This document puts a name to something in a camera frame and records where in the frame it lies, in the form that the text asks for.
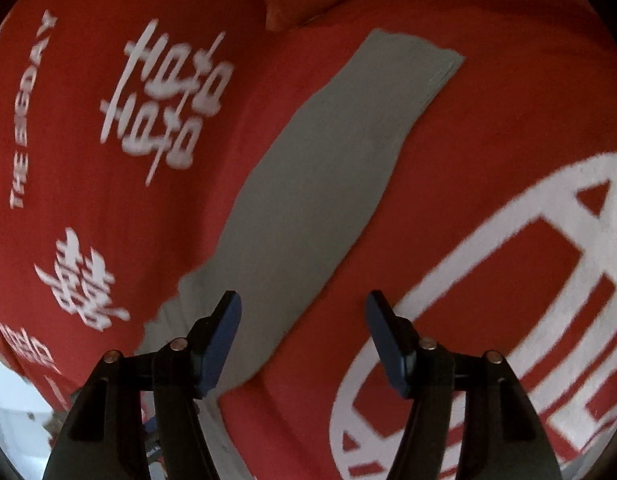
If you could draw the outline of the grey knit sweater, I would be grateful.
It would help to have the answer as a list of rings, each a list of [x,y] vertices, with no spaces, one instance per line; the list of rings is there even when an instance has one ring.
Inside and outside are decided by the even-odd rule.
[[[371,32],[251,171],[213,255],[180,279],[141,349],[186,333],[232,289],[242,318],[218,389],[253,377],[363,233],[413,125],[461,63],[419,37]]]

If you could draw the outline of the red wedding bedspread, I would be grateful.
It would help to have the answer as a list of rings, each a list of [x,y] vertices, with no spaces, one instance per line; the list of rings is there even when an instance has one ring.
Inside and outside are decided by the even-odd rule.
[[[617,0],[266,18],[265,0],[0,0],[0,362],[50,406],[51,446],[104,353],[164,346],[141,349],[146,324],[294,113],[381,29],[462,63],[272,357],[197,401],[217,479],[392,479],[411,403],[374,347],[374,290],[448,351],[506,358],[558,479],[610,471]]]

